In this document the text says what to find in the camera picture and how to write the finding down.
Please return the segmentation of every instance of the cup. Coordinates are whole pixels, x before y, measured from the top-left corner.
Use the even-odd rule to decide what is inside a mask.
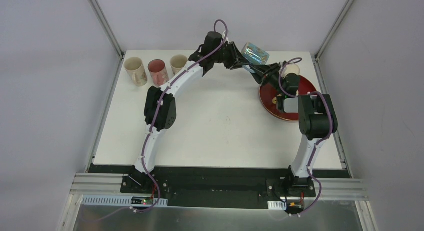
[[[178,72],[180,72],[184,66],[186,66],[187,61],[189,61],[189,59],[182,54],[173,56],[170,61],[173,75],[178,74]]]
[[[154,85],[161,86],[170,80],[164,61],[155,59],[148,64],[147,68],[153,79]]]
[[[136,86],[141,87],[147,83],[146,70],[139,57],[130,57],[123,63],[123,67]]]

